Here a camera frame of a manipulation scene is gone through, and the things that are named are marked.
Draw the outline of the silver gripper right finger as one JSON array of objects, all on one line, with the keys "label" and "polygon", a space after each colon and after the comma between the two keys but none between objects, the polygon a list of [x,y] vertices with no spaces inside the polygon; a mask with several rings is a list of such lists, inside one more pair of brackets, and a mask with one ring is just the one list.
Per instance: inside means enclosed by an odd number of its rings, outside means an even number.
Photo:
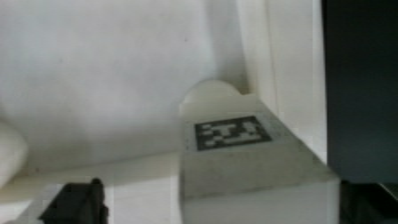
[{"label": "silver gripper right finger", "polygon": [[398,224],[398,184],[342,182],[340,224]]}]

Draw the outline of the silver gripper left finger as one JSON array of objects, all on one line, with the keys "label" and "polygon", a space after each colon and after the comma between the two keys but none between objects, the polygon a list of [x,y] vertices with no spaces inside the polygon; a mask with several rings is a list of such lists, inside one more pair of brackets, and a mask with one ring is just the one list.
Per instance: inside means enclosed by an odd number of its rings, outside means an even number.
[{"label": "silver gripper left finger", "polygon": [[109,224],[106,185],[100,178],[90,183],[68,183],[42,213],[43,224]]}]

